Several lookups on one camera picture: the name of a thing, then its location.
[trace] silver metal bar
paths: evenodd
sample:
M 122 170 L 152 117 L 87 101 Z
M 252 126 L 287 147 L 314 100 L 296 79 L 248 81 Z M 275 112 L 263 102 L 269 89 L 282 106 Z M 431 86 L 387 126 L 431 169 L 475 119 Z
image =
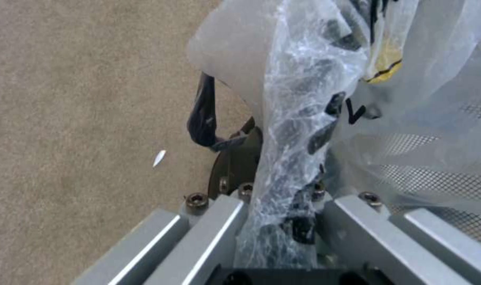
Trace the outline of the silver metal bar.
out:
M 157 209 L 83 272 L 74 284 L 141 284 L 188 228 L 185 218 Z
M 469 284 L 356 196 L 328 202 L 324 240 L 349 267 L 378 267 L 396 284 Z
M 235 235 L 246 217 L 241 200 L 221 195 L 145 284 L 203 285 L 217 265 L 232 267 Z
M 471 283 L 481 284 L 481 244 L 425 209 L 390 218 Z

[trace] beige carpet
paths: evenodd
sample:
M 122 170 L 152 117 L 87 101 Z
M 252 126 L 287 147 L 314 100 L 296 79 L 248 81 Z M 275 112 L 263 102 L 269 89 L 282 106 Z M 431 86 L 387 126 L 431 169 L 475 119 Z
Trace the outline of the beige carpet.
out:
M 205 191 L 188 38 L 219 0 L 0 0 L 0 284 L 69 283 Z M 219 89 L 223 135 L 248 119 Z M 167 155 L 152 168 L 159 150 Z

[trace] small white debris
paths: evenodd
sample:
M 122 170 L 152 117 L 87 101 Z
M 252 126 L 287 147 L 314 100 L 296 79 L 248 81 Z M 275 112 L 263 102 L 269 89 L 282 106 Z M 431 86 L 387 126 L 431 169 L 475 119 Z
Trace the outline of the small white debris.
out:
M 154 166 L 157 166 L 158 163 L 159 163 L 161 160 L 163 160 L 163 156 L 165 156 L 165 153 L 166 153 L 166 152 L 167 152 L 166 150 L 162 150 L 162 151 L 160 151 L 160 152 L 158 153 L 158 155 L 156 155 L 156 157 L 155 157 L 155 159 L 154 159 L 154 163 L 152 164 L 153 167 L 154 167 Z

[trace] clear plastic wrap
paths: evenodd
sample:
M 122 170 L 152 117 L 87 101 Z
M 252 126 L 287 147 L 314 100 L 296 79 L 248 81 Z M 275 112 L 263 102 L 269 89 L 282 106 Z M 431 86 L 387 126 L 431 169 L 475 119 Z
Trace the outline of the clear plastic wrap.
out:
M 369 27 L 348 0 L 239 2 L 222 2 L 188 50 L 205 73 L 248 94 L 243 98 L 255 113 L 259 102 L 263 105 L 258 112 L 264 145 L 250 216 L 237 239 L 236 264 L 314 267 L 316 253 L 309 242 L 314 209 L 305 187 L 318 175 L 326 150 L 322 137 L 330 135 L 326 131 L 336 119 L 325 112 L 327 105 L 334 94 L 349 96 L 364 74 Z M 201 45 L 204 36 L 212 30 L 209 25 L 217 27 L 226 18 L 235 26 L 207 36 L 221 49 L 211 52 Z M 195 56 L 200 47 L 211 58 Z M 234 71 L 199 63 L 216 60 Z M 297 237 L 298 230 L 304 234 Z
M 330 142 L 343 192 L 481 215 L 481 0 L 420 2 L 402 69 L 351 100 L 367 114 Z
M 316 266 L 316 180 L 481 215 L 480 42 L 481 0 L 224 0 L 188 57 L 263 129 L 235 265 Z

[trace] screw head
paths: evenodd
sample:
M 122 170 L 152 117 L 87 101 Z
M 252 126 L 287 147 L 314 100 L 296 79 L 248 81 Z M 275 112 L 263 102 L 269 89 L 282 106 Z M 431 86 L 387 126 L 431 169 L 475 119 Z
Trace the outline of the screw head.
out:
M 186 198 L 186 211 L 192 215 L 202 215 L 208 208 L 208 196 L 204 193 L 193 193 Z
M 239 185 L 239 199 L 249 203 L 251 201 L 252 193 L 253 183 L 242 183 Z
M 321 182 L 314 184 L 312 190 L 311 200 L 313 202 L 320 201 L 325 196 L 325 186 Z
M 228 177 L 226 176 L 219 179 L 219 193 L 228 194 Z
M 371 207 L 379 207 L 382 205 L 379 196 L 372 192 L 362 192 L 358 195 L 358 198 L 364 200 Z

